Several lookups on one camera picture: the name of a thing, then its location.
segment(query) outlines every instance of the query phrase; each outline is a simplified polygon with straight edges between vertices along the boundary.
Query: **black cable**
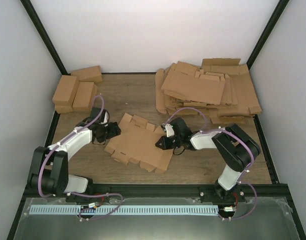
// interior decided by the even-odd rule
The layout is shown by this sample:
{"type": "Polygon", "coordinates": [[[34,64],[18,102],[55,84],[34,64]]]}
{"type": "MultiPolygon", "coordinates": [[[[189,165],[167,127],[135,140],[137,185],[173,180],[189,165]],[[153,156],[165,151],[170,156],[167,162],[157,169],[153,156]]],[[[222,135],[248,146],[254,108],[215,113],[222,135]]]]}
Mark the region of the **black cable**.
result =
{"type": "Polygon", "coordinates": [[[181,155],[182,153],[184,153],[184,151],[185,151],[185,148],[183,148],[183,150],[179,153],[179,154],[175,154],[174,153],[174,150],[175,149],[177,149],[177,148],[173,148],[173,155],[175,155],[175,156],[179,156],[179,155],[181,155]]]}

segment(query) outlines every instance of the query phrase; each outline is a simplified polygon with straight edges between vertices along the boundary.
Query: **purple tube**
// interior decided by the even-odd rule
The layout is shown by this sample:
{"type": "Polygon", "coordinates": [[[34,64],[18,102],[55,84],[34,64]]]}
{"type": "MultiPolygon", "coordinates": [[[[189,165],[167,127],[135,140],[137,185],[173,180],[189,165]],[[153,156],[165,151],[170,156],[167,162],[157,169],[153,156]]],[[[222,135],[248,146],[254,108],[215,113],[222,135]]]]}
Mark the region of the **purple tube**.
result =
{"type": "Polygon", "coordinates": [[[200,110],[198,110],[198,109],[196,109],[194,107],[189,107],[189,106],[182,107],[182,108],[176,110],[175,113],[173,113],[172,116],[170,116],[168,118],[168,120],[164,124],[165,125],[168,124],[172,120],[172,118],[175,116],[175,114],[177,114],[178,112],[180,112],[180,111],[182,111],[184,109],[192,109],[194,111],[197,111],[204,118],[204,126],[200,129],[200,131],[204,130],[207,127],[207,124],[208,124],[207,117],[200,110]]]}

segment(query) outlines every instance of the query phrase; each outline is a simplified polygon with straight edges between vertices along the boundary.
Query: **flattened cardboard box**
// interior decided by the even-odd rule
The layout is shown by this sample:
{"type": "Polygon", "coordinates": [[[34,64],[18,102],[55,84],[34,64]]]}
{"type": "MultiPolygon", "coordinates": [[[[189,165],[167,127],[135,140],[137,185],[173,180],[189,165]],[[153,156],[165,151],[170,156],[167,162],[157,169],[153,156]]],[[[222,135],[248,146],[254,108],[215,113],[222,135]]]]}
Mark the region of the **flattened cardboard box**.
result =
{"type": "Polygon", "coordinates": [[[53,103],[58,106],[72,107],[79,81],[76,76],[63,75],[56,87],[53,103]]]}
{"type": "Polygon", "coordinates": [[[238,58],[206,58],[201,69],[206,72],[228,74],[231,77],[231,87],[236,92],[237,109],[223,109],[222,116],[249,116],[261,113],[261,107],[246,64],[239,65],[238,58]]]}
{"type": "Polygon", "coordinates": [[[138,164],[148,172],[164,173],[169,166],[173,151],[162,150],[155,143],[164,136],[161,126],[140,116],[125,113],[119,123],[121,135],[110,139],[105,151],[116,161],[127,165],[138,164]]]}
{"type": "Polygon", "coordinates": [[[181,100],[219,105],[225,78],[202,74],[199,78],[170,69],[161,89],[181,100]]]}
{"type": "Polygon", "coordinates": [[[71,72],[71,75],[77,76],[80,82],[99,83],[103,81],[100,66],[91,66],[79,70],[74,70],[71,72]]]}

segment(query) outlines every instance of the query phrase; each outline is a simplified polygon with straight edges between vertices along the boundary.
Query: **robotic arm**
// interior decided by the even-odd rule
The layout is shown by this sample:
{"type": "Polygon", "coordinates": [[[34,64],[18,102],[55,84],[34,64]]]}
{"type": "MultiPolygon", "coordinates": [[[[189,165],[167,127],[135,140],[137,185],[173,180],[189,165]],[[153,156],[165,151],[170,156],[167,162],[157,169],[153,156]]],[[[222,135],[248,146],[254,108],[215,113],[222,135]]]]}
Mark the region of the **robotic arm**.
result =
{"type": "Polygon", "coordinates": [[[235,123],[219,130],[192,132],[184,120],[178,117],[162,128],[166,136],[162,136],[155,144],[160,149],[218,149],[226,162],[223,173],[215,182],[215,192],[222,200],[234,190],[237,181],[252,161],[246,148],[224,132],[231,133],[245,143],[254,159],[261,153],[259,145],[235,123]]]}
{"type": "Polygon", "coordinates": [[[47,147],[39,146],[35,149],[27,179],[27,185],[29,187],[32,189],[38,188],[38,179],[42,163],[46,155],[57,147],[47,162],[47,165],[51,165],[52,169],[44,169],[43,171],[41,180],[42,191],[53,195],[70,192],[84,193],[86,191],[90,179],[69,175],[69,160],[83,146],[91,142],[96,144],[95,141],[105,143],[106,140],[121,134],[118,123],[109,122],[110,115],[106,110],[103,110],[100,117],[93,124],[79,131],[94,120],[100,111],[100,108],[93,107],[90,116],[78,123],[69,135],[55,144],[47,147]]]}

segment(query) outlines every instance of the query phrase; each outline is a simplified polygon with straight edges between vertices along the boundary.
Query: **black metal frame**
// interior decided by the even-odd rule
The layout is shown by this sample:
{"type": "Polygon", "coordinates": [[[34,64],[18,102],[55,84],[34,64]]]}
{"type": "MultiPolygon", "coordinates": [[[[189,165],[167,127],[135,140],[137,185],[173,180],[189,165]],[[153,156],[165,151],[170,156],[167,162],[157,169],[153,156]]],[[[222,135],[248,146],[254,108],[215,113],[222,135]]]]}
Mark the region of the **black metal frame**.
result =
{"type": "MultiPolygon", "coordinates": [[[[52,44],[45,28],[42,25],[42,22],[34,10],[34,7],[30,0],[20,0],[25,10],[27,11],[28,16],[32,20],[36,30],[40,34],[43,42],[45,43],[48,51],[50,52],[54,62],[56,63],[58,69],[63,75],[68,75],[54,45],[52,44]]],[[[281,14],[283,13],[285,7],[287,6],[289,0],[280,0],[272,13],[266,27],[264,28],[257,44],[255,45],[254,50],[252,51],[248,61],[247,66],[250,69],[255,62],[257,56],[259,55],[262,47],[264,46],[266,40],[268,39],[270,33],[272,32],[274,26],[279,20],[281,14]]],[[[136,72],[136,73],[123,73],[123,74],[155,74],[155,72],[136,72]]],[[[58,121],[60,119],[60,115],[55,112],[51,126],[49,128],[49,132],[45,141],[45,146],[49,146],[52,144],[52,140],[57,128],[58,121]]],[[[274,163],[272,161],[272,157],[260,124],[259,117],[256,115],[254,117],[255,127],[259,136],[259,140],[262,146],[263,155],[266,160],[267,168],[269,171],[269,175],[272,181],[272,184],[255,184],[253,185],[256,189],[257,195],[259,197],[285,197],[288,205],[292,208],[293,213],[292,217],[296,224],[296,228],[301,240],[306,240],[306,235],[304,233],[301,221],[299,219],[297,210],[295,208],[292,196],[290,194],[290,190],[287,184],[282,184],[279,182],[279,178],[277,172],[274,167],[274,163]]],[[[95,184],[96,191],[99,193],[120,193],[125,198],[161,198],[161,197],[179,197],[179,198],[199,198],[201,191],[213,190],[213,184],[95,184]]],[[[253,191],[247,185],[241,186],[244,191],[245,197],[252,197],[253,191]]],[[[19,219],[21,217],[21,213],[26,201],[26,198],[39,198],[39,194],[36,190],[31,190],[29,188],[25,188],[22,199],[19,203],[18,210],[16,212],[13,224],[11,226],[9,235],[7,237],[8,240],[12,240],[15,236],[16,229],[19,223],[19,219]]]]}

